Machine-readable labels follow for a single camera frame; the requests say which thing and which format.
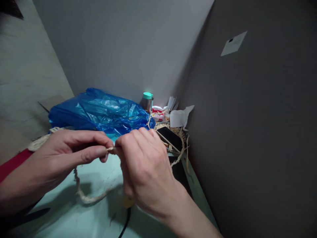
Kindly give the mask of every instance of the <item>blue plastic bag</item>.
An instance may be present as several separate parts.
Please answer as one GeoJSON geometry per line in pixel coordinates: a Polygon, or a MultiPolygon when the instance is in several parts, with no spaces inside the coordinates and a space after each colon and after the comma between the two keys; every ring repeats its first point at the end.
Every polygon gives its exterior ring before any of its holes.
{"type": "MultiPolygon", "coordinates": [[[[141,127],[148,129],[149,116],[139,104],[95,88],[54,106],[49,113],[52,127],[73,126],[75,130],[98,130],[117,136],[141,127]]],[[[150,127],[154,126],[151,118],[150,127]]]]}

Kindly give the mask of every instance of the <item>smartphone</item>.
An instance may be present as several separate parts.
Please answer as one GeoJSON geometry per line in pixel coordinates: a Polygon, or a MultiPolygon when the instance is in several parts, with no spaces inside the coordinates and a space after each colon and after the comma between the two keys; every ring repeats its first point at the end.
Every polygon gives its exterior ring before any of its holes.
{"type": "Polygon", "coordinates": [[[160,135],[161,139],[163,138],[164,142],[169,143],[177,152],[181,152],[182,150],[182,140],[181,138],[172,132],[167,127],[162,127],[157,129],[156,132],[160,135]]]}

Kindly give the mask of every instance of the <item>right hand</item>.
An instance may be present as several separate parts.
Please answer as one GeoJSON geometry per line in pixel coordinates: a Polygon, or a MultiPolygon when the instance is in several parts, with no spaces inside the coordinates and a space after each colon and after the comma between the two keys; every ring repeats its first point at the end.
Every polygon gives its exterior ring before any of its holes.
{"type": "Polygon", "coordinates": [[[146,212],[179,237],[222,237],[172,173],[166,147],[157,133],[140,128],[119,137],[123,187],[146,212]]]}
{"type": "Polygon", "coordinates": [[[144,127],[119,137],[123,187],[144,211],[164,221],[173,215],[185,188],[173,176],[167,150],[157,133],[144,127]]]}

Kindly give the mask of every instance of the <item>left hand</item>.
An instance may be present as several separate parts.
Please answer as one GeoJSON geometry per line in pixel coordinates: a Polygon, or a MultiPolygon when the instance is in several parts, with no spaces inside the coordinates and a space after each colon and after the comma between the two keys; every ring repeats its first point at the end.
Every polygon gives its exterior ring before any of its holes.
{"type": "Polygon", "coordinates": [[[12,215],[37,202],[78,165],[100,158],[113,142],[100,131],[59,130],[0,184],[0,216],[12,215]]]}

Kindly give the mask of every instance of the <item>light green table surface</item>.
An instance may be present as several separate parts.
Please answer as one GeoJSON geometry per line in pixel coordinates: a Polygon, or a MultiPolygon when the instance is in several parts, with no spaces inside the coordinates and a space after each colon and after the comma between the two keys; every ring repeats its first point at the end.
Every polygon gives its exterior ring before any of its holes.
{"type": "MultiPolygon", "coordinates": [[[[186,175],[194,201],[217,227],[191,166],[190,171],[193,179],[188,177],[187,173],[186,175]]],[[[76,182],[74,174],[71,173],[59,186],[48,192],[32,211],[47,207],[50,207],[51,210],[41,218],[15,228],[10,231],[10,234],[13,237],[117,238],[126,220],[126,210],[123,207],[125,196],[122,187],[123,177],[119,158],[110,154],[105,164],[100,163],[97,159],[91,164],[79,166],[78,175],[86,195],[98,196],[108,188],[114,188],[114,190],[96,204],[85,205],[76,195],[76,182]]],[[[175,235],[159,221],[134,205],[124,237],[175,237],[175,235]]]]}

